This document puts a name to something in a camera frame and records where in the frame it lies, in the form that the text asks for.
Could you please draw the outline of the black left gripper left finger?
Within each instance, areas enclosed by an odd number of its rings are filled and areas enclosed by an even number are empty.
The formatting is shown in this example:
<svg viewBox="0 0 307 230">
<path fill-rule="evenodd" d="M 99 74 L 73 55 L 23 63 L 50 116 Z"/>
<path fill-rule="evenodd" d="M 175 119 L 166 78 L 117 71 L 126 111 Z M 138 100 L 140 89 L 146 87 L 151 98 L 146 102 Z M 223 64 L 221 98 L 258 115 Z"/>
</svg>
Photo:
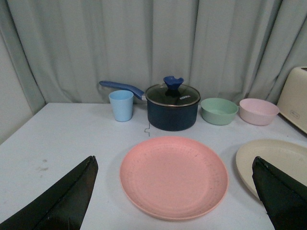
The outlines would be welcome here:
<svg viewBox="0 0 307 230">
<path fill-rule="evenodd" d="M 79 230 L 88 209 L 98 163 L 89 156 L 30 204 L 0 224 L 2 230 Z"/>
</svg>

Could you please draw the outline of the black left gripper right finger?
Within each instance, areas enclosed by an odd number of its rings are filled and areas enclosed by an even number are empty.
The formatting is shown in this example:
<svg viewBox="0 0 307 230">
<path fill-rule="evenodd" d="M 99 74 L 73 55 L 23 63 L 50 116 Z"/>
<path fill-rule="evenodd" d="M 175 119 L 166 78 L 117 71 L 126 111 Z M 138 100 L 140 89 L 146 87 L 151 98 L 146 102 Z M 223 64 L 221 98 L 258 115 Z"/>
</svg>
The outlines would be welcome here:
<svg viewBox="0 0 307 230">
<path fill-rule="evenodd" d="M 307 187 L 257 156 L 252 178 L 260 201 L 276 230 L 307 228 Z"/>
</svg>

